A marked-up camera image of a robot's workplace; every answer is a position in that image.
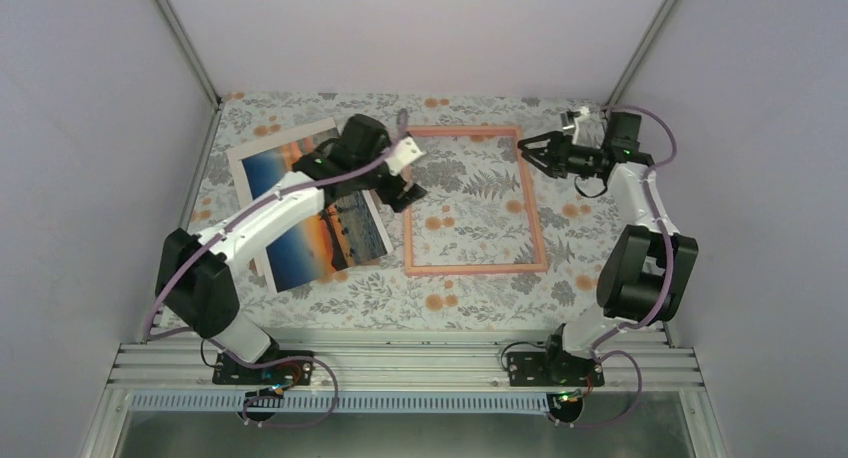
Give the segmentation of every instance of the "connector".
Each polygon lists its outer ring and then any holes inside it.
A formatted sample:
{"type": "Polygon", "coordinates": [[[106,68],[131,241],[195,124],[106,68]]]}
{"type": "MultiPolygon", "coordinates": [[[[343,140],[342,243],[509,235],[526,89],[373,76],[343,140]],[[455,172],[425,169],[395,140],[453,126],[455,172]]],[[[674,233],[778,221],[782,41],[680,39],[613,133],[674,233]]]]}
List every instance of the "connector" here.
{"type": "Polygon", "coordinates": [[[415,140],[411,136],[407,136],[400,141],[395,151],[386,158],[386,164],[389,166],[389,173],[392,176],[397,176],[404,168],[414,163],[417,159],[424,156],[426,153],[418,148],[415,140]]]}

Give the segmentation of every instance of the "black mounting plate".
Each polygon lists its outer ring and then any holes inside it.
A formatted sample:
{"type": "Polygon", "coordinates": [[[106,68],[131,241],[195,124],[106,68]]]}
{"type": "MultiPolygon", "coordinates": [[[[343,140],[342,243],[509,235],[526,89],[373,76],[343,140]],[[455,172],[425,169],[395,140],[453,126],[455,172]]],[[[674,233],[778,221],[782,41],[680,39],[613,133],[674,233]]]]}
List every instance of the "black mounting plate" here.
{"type": "Polygon", "coordinates": [[[604,386],[604,372],[594,371],[595,363],[585,358],[568,357],[566,365],[561,366],[559,383],[551,380],[545,370],[544,351],[513,351],[506,354],[506,366],[509,370],[509,386],[522,387],[579,387],[585,388],[586,376],[592,381],[592,387],[604,386]]]}
{"type": "MultiPolygon", "coordinates": [[[[289,356],[315,356],[311,351],[306,350],[280,350],[277,355],[270,361],[287,358],[289,356]]],[[[312,363],[308,361],[295,361],[301,370],[304,364],[309,364],[307,369],[300,374],[300,379],[295,383],[297,386],[309,386],[312,378],[312,363]]],[[[278,367],[262,368],[254,370],[245,368],[226,354],[219,354],[215,360],[215,374],[212,375],[212,383],[216,385],[267,385],[274,386],[287,383],[291,380],[292,368],[289,366],[279,365],[278,367]]]]}

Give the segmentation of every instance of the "table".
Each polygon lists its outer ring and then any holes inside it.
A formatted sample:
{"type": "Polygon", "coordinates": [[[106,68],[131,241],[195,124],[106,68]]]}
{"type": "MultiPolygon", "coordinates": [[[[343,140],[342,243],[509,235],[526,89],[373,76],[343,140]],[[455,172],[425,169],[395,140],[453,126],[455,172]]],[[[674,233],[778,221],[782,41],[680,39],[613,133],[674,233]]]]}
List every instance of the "table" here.
{"type": "MultiPolygon", "coordinates": [[[[393,124],[400,108],[412,125],[518,125],[524,136],[559,126],[559,113],[591,104],[565,99],[441,97],[393,94],[233,93],[226,97],[189,232],[222,220],[239,207],[227,148],[280,129],[333,117],[341,126],[355,113],[393,124]]],[[[581,126],[597,142],[600,122],[581,126]]],[[[621,232],[608,196],[585,199],[571,179],[532,169],[550,268],[546,273],[409,277],[403,271],[402,217],[380,206],[394,252],[373,266],[341,271],[329,280],[269,295],[264,278],[233,270],[242,309],[271,328],[412,330],[553,330],[594,301],[596,279],[621,232]]],[[[586,185],[588,192],[594,188],[586,185]]],[[[163,328],[179,326],[165,310],[163,328]]]]}

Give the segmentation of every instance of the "white wall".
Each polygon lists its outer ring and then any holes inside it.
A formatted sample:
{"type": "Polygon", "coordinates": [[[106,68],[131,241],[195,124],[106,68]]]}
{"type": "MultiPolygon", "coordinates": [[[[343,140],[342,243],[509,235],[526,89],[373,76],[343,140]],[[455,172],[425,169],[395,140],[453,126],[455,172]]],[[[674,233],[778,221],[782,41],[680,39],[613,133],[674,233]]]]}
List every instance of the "white wall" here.
{"type": "Polygon", "coordinates": [[[219,92],[606,100],[662,0],[171,0],[219,92]]]}
{"type": "Polygon", "coordinates": [[[679,319],[733,456],[848,454],[846,3],[683,0],[624,100],[679,136],[679,319]]]}
{"type": "Polygon", "coordinates": [[[0,449],[75,456],[210,107],[151,0],[0,0],[0,449]]]}

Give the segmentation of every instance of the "wooden frame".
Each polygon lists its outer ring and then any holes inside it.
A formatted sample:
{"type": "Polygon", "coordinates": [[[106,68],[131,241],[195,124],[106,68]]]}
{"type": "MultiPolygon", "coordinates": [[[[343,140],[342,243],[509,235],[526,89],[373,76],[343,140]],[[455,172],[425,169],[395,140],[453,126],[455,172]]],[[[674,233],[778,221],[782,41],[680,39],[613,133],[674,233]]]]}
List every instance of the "wooden frame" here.
{"type": "Polygon", "coordinates": [[[530,225],[530,238],[536,261],[534,263],[495,264],[495,265],[425,265],[415,264],[412,252],[412,212],[414,205],[403,214],[403,243],[404,270],[407,275],[470,275],[484,273],[542,273],[548,271],[548,258],[545,253],[545,240],[542,237],[542,226],[539,222],[536,207],[536,194],[533,190],[533,177],[527,168],[527,163],[521,159],[518,151],[518,140],[523,134],[518,126],[410,126],[409,133],[415,138],[438,136],[511,136],[515,145],[515,155],[521,188],[524,193],[525,209],[530,225]]]}

